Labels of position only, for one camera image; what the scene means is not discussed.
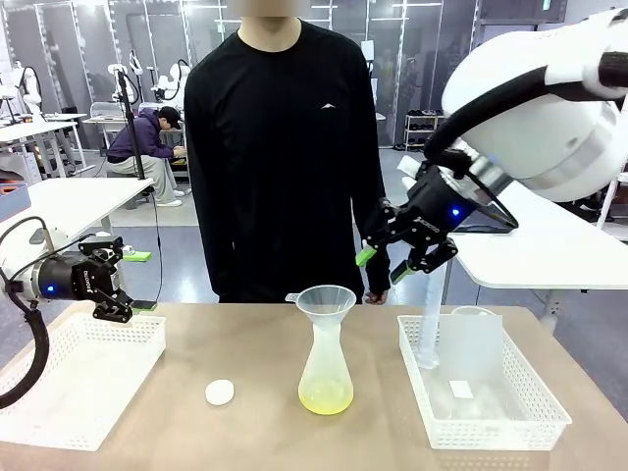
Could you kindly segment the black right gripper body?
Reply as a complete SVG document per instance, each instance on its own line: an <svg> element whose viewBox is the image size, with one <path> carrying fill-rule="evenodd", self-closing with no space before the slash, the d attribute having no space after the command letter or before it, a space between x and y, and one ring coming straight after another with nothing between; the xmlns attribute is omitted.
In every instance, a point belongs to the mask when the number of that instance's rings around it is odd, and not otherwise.
<svg viewBox="0 0 628 471"><path fill-rule="evenodd" d="M422 225L435 234L446 235L477 210L477 204L454 189L437 166L401 181L407 197L398 210L402 223Z"/></svg>

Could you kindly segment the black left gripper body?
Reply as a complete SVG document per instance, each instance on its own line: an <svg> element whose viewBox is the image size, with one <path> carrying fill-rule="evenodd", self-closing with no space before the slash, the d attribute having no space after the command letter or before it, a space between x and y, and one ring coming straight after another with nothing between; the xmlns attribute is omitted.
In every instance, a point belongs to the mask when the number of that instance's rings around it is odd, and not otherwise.
<svg viewBox="0 0 628 471"><path fill-rule="evenodd" d="M117 268L104 255L58 254L39 265L39 293L46 299L118 297Z"/></svg>

